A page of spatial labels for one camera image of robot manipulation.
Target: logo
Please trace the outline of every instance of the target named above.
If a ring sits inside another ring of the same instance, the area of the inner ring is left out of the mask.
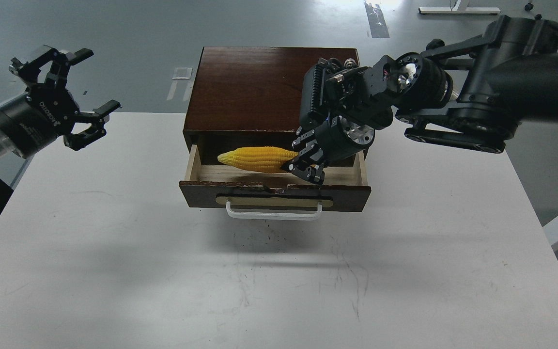
[[[61,124],[59,121],[57,121],[57,119],[55,119],[55,116],[53,116],[51,111],[47,109],[47,105],[44,102],[40,102],[38,106],[42,108],[42,110],[46,113],[46,116],[48,116],[49,120],[53,122],[53,126],[57,126]]]

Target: white table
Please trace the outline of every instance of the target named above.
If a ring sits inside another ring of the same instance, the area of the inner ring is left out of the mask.
[[[189,208],[183,115],[38,153],[0,218],[0,349],[557,348],[558,263],[507,155],[394,122],[362,213]]]

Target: table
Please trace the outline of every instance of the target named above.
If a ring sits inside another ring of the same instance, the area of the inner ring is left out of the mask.
[[[188,208],[182,114],[34,158],[0,218],[4,348],[555,348],[558,263],[507,155],[395,122],[362,213]]]

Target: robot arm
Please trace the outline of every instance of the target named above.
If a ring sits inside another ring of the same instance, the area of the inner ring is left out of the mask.
[[[20,77],[27,89],[0,103],[0,157],[14,152],[26,159],[60,135],[64,136],[64,144],[73,150],[106,135],[109,113],[119,108],[120,103],[111,100],[91,113],[80,112],[66,89],[70,67],[92,55],[86,48],[71,53],[42,46],[28,62],[12,59],[10,72]],[[45,81],[38,82],[40,69],[49,62],[51,67]],[[90,126],[80,133],[72,133],[77,122]]]
[[[413,141],[501,153],[522,119],[558,122],[558,23],[502,16],[483,35],[372,67],[323,60],[303,82],[299,154],[284,170],[321,185],[324,167],[372,145],[395,117]],[[458,58],[469,55],[469,58]],[[468,70],[454,100],[445,71]],[[428,124],[454,132],[428,130]]]

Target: drawer front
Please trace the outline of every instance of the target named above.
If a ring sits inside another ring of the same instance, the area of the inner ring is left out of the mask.
[[[255,198],[286,198],[286,199],[314,199],[323,201],[323,210],[361,212],[372,189],[369,186],[317,186],[289,185],[285,189],[268,188],[262,183],[242,182],[206,182],[180,181],[180,190],[189,207],[225,208],[222,197],[255,197]],[[324,207],[324,202],[331,202],[330,207]],[[308,206],[273,206],[259,203],[248,206],[241,201],[243,208],[287,208],[302,209]]]

